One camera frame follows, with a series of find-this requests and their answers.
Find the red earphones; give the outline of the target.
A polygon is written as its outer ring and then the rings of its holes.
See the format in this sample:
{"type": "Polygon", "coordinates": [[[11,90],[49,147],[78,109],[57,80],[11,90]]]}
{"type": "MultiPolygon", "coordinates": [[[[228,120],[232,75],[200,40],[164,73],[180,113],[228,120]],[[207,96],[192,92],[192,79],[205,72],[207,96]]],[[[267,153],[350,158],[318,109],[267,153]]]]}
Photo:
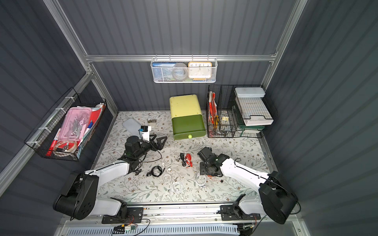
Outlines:
{"type": "Polygon", "coordinates": [[[223,183],[223,180],[222,180],[220,177],[214,177],[214,176],[211,176],[211,175],[207,175],[207,177],[208,177],[211,181],[214,181],[214,182],[221,182],[221,183],[223,183]]]}
{"type": "Polygon", "coordinates": [[[192,167],[193,166],[192,156],[189,153],[186,154],[185,161],[186,161],[186,164],[188,165],[188,167],[192,167]]]}

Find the green top drawer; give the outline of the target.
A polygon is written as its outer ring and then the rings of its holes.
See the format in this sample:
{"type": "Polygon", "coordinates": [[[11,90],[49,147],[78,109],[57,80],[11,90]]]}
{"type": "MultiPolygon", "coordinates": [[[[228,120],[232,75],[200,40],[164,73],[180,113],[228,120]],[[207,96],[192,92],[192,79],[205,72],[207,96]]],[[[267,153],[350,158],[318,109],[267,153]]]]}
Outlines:
{"type": "Polygon", "coordinates": [[[175,140],[191,139],[206,135],[202,115],[177,117],[172,119],[173,138],[175,140]]]}

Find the green yellow drawer cabinet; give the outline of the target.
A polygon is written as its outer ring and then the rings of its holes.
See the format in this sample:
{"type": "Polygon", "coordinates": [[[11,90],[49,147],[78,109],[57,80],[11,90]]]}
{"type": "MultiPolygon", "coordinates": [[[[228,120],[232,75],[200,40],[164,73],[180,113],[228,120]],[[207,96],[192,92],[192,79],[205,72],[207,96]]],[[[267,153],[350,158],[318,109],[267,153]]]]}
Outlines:
{"type": "Polygon", "coordinates": [[[174,140],[206,135],[201,107],[195,94],[174,96],[169,99],[174,140]]]}

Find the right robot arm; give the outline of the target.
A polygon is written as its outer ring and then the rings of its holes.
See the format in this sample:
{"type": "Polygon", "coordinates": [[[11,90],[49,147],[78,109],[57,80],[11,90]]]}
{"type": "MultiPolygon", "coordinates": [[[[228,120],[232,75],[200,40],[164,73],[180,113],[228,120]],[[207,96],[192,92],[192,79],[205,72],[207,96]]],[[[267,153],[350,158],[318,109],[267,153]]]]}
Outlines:
{"type": "Polygon", "coordinates": [[[232,205],[222,205],[223,221],[258,220],[263,214],[278,224],[285,224],[299,200],[285,178],[277,171],[268,174],[244,166],[225,154],[216,155],[210,147],[197,154],[200,174],[229,177],[257,192],[256,196],[240,194],[232,205]]]}

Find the black earphones near left arm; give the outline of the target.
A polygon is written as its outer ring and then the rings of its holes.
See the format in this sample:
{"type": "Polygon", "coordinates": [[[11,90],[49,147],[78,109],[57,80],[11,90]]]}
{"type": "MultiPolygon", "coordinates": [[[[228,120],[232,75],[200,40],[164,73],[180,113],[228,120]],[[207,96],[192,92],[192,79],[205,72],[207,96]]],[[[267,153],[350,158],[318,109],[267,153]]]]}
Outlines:
{"type": "Polygon", "coordinates": [[[135,175],[139,175],[139,173],[142,171],[142,165],[143,161],[140,159],[130,164],[130,173],[135,173],[135,175]]]}

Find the black earphones centre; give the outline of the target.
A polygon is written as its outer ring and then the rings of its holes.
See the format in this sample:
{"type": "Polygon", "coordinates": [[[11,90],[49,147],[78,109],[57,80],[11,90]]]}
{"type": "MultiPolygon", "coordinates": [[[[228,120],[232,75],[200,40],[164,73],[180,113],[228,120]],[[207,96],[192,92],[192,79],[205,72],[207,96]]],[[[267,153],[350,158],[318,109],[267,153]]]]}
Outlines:
{"type": "Polygon", "coordinates": [[[185,154],[184,153],[180,153],[180,157],[179,158],[182,161],[182,166],[186,167],[187,163],[186,163],[186,159],[185,159],[185,154]]]}

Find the black coiled earphones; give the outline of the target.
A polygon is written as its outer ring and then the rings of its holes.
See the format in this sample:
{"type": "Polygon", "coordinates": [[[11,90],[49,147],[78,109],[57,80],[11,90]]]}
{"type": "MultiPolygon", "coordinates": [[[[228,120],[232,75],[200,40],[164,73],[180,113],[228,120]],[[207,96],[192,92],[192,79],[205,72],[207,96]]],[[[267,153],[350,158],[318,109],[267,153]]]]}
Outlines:
{"type": "Polygon", "coordinates": [[[160,177],[163,172],[164,172],[164,168],[160,167],[160,166],[154,166],[147,174],[146,176],[147,177],[155,177],[155,178],[158,178],[160,177]]]}

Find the white earphones lower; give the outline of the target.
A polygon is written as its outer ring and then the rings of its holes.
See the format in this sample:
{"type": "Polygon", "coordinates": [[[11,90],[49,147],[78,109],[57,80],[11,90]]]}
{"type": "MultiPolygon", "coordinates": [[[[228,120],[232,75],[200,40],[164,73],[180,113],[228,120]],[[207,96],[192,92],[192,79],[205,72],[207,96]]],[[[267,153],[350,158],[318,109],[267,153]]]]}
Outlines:
{"type": "Polygon", "coordinates": [[[184,186],[181,182],[174,182],[171,186],[171,190],[174,193],[180,193],[184,189],[184,186]]]}

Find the grey plastic lid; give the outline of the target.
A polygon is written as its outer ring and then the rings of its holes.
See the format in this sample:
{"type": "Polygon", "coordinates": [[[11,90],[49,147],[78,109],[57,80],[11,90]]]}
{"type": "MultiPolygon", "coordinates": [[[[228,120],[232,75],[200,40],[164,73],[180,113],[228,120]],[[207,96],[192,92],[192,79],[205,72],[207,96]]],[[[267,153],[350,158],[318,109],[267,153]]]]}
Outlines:
{"type": "Polygon", "coordinates": [[[139,122],[137,122],[135,119],[133,118],[127,119],[126,121],[122,123],[122,126],[132,136],[140,137],[139,131],[142,125],[139,122]]]}

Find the white grid paper tray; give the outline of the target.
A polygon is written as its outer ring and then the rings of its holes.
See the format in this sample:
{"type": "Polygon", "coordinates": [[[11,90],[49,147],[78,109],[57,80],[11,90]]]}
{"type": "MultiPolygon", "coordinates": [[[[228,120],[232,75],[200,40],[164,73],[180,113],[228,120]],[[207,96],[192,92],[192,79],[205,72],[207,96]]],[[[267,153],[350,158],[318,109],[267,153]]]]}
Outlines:
{"type": "Polygon", "coordinates": [[[266,126],[273,123],[274,119],[262,100],[265,97],[262,87],[236,87],[234,92],[246,126],[266,126]]]}

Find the blue box in basket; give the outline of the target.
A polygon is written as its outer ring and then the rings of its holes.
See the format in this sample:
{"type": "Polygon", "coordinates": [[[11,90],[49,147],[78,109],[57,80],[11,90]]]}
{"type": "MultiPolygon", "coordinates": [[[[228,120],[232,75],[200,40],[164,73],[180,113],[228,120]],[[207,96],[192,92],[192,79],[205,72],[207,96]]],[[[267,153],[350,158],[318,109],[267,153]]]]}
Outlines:
{"type": "Polygon", "coordinates": [[[172,72],[175,65],[176,63],[173,62],[152,62],[151,69],[154,82],[163,83],[166,81],[172,81],[172,72]]]}

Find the pink pencil case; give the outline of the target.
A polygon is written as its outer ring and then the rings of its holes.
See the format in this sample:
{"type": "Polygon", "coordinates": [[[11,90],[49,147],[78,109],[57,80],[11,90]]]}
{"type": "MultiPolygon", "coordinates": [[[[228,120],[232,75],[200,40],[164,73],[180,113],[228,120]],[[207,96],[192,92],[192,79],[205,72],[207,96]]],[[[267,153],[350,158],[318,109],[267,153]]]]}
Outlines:
{"type": "Polygon", "coordinates": [[[65,116],[58,140],[79,142],[84,135],[83,130],[89,124],[91,114],[92,109],[89,107],[70,108],[65,116]]]}

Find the yellow white clock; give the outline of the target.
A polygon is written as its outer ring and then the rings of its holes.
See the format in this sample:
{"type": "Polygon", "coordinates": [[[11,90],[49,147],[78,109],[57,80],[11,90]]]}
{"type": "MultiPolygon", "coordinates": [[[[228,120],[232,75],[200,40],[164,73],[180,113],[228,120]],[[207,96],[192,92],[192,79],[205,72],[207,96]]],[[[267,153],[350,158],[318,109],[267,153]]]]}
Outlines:
{"type": "Polygon", "coordinates": [[[189,62],[188,76],[194,80],[210,79],[212,76],[211,62],[189,62]]]}

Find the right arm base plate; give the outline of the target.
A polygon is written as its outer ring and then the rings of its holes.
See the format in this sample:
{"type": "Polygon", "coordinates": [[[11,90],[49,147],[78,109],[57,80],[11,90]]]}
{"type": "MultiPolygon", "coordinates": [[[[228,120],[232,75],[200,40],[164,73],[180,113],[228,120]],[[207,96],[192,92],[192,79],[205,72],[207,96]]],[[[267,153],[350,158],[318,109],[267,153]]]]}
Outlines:
{"type": "Polygon", "coordinates": [[[222,221],[235,221],[235,220],[253,220],[261,219],[259,213],[245,214],[238,206],[221,205],[220,210],[217,212],[221,215],[222,221]]]}

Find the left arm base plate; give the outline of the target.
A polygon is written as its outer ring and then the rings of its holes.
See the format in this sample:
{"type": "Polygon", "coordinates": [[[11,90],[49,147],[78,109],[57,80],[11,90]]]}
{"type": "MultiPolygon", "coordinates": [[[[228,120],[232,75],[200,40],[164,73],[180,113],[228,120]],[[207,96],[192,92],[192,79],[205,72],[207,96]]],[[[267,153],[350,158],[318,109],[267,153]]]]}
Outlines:
{"type": "Polygon", "coordinates": [[[143,207],[127,207],[121,209],[115,216],[104,215],[102,224],[137,224],[141,223],[143,207]]]}

